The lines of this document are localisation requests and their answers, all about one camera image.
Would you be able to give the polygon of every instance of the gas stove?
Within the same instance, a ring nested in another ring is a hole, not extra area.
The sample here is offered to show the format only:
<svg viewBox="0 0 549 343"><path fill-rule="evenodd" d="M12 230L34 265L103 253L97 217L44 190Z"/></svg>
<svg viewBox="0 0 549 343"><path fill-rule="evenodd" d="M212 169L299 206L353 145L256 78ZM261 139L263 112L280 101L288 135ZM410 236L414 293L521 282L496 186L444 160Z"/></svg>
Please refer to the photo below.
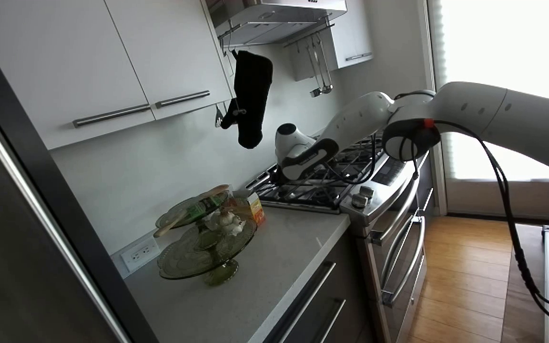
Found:
<svg viewBox="0 0 549 343"><path fill-rule="evenodd" d="M339 213L339 204L349 190L372 179L385 160L378 139L362 139L303 179L286 181L278 166L273 166L246 188L254 190L263 206Z"/></svg>

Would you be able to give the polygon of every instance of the white countertop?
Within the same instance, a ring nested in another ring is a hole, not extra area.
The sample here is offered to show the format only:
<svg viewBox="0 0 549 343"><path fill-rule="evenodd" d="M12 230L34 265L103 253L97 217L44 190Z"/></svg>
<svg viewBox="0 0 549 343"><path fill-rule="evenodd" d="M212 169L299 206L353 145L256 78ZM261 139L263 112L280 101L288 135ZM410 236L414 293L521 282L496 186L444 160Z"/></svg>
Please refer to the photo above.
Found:
<svg viewBox="0 0 549 343"><path fill-rule="evenodd" d="M164 280L156 261L126 278L160 341L263 341L343 236L347 215L265 207L231 280Z"/></svg>

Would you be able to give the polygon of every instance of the black oven mitt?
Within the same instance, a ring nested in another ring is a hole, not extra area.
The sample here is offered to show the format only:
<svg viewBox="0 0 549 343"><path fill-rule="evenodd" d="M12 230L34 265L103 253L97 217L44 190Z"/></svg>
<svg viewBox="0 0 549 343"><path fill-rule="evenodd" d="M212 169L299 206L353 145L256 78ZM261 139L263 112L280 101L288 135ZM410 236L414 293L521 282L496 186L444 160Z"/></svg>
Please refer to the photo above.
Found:
<svg viewBox="0 0 549 343"><path fill-rule="evenodd" d="M235 57L236 99L231 101L219 126L227 129L233 124L238 124L238 143L246 148L254 148L261 141L261 120L273 84L273 63L271 59L250 51L235 51Z"/></svg>

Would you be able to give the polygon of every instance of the refrigerator door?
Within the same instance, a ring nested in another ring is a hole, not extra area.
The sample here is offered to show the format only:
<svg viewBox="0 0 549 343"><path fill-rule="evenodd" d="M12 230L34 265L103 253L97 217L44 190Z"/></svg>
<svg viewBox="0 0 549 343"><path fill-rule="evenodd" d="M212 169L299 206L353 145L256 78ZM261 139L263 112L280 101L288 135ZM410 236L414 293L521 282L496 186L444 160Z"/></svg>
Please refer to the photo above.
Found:
<svg viewBox="0 0 549 343"><path fill-rule="evenodd" d="M116 333L0 160L0 341L59 339L116 341Z"/></svg>
<svg viewBox="0 0 549 343"><path fill-rule="evenodd" d="M0 341L156 341L2 70Z"/></svg>

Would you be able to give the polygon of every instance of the range hood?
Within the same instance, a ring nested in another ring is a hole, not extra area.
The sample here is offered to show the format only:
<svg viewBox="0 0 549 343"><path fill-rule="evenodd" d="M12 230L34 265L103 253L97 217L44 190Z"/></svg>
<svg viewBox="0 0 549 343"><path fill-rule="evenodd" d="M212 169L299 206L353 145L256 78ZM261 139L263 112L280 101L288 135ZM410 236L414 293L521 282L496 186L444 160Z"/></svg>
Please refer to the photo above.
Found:
<svg viewBox="0 0 549 343"><path fill-rule="evenodd" d="M278 44L328 26L345 0L208 0L223 45Z"/></svg>

